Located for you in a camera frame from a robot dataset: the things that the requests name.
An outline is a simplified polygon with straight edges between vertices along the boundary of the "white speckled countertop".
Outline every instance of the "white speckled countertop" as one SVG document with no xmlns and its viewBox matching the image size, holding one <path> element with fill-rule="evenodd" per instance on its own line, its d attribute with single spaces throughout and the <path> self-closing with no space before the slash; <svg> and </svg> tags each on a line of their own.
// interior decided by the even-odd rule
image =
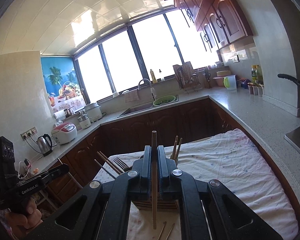
<svg viewBox="0 0 300 240">
<path fill-rule="evenodd" d="M 124 110 L 106 115 L 89 128 L 79 130 L 77 137 L 70 143 L 56 146 L 50 155 L 33 162 L 32 167 L 39 168 L 40 172 L 47 170 L 57 161 L 57 158 L 63 157 L 101 125 L 210 98 L 242 125 L 266 150 L 286 177 L 300 203 L 300 154 L 284 139 L 287 132 L 300 126 L 300 117 L 297 118 L 277 106 L 263 101 L 261 97 L 249 95 L 249 92 L 242 88 L 235 93 L 229 93 L 225 88 L 220 87 L 203 89 L 190 94 L 180 91 L 178 96 L 178 102 L 119 118 L 118 116 Z"/>
</svg>

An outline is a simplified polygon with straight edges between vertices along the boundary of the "electrical outlet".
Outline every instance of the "electrical outlet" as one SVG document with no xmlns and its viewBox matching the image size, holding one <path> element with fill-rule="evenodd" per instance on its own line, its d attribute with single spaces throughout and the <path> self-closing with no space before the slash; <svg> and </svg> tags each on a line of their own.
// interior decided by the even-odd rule
<svg viewBox="0 0 300 240">
<path fill-rule="evenodd" d="M 34 135 L 35 133 L 37 133 L 37 128 L 33 127 L 30 130 L 28 130 L 24 133 L 21 133 L 21 137 L 23 140 L 25 140 L 25 139 L 28 139 L 30 136 Z"/>
<path fill-rule="evenodd" d="M 239 56 L 238 55 L 235 55 L 232 57 L 232 62 L 239 62 Z"/>
</svg>

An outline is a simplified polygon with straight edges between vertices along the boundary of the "metal pivot bolt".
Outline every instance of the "metal pivot bolt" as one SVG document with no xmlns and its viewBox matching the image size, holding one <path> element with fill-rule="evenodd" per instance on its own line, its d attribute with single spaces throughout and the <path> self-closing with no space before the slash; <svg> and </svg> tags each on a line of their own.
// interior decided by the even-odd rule
<svg viewBox="0 0 300 240">
<path fill-rule="evenodd" d="M 182 170 L 175 169 L 172 171 L 172 174 L 175 176 L 181 176 L 182 175 Z"/>
<path fill-rule="evenodd" d="M 90 188 L 97 188 L 100 186 L 100 183 L 96 180 L 90 182 Z"/>
<path fill-rule="evenodd" d="M 130 176 L 130 177 L 135 177 L 135 176 L 137 176 L 138 175 L 138 172 L 137 171 L 128 171 L 128 176 Z"/>
<path fill-rule="evenodd" d="M 220 186 L 220 181 L 217 179 L 212 179 L 212 180 L 210 180 L 210 185 L 213 187 L 218 187 L 218 186 Z"/>
</svg>

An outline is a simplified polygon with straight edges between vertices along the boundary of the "plastic pitcher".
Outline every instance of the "plastic pitcher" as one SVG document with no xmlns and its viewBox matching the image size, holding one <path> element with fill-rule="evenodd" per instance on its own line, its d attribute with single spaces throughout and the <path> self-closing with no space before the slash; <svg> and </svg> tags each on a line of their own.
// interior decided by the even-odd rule
<svg viewBox="0 0 300 240">
<path fill-rule="evenodd" d="M 226 76 L 223 79 L 223 84 L 230 92 L 237 91 L 237 84 L 235 82 L 235 75 L 232 76 Z"/>
</svg>

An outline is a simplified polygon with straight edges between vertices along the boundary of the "ceiling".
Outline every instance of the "ceiling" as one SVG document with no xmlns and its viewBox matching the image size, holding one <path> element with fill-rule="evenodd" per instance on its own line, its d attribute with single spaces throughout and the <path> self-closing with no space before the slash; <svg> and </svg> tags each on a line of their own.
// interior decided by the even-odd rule
<svg viewBox="0 0 300 240">
<path fill-rule="evenodd" d="M 14 0 L 0 19 L 0 54 L 72 55 L 88 42 L 173 0 Z"/>
</svg>

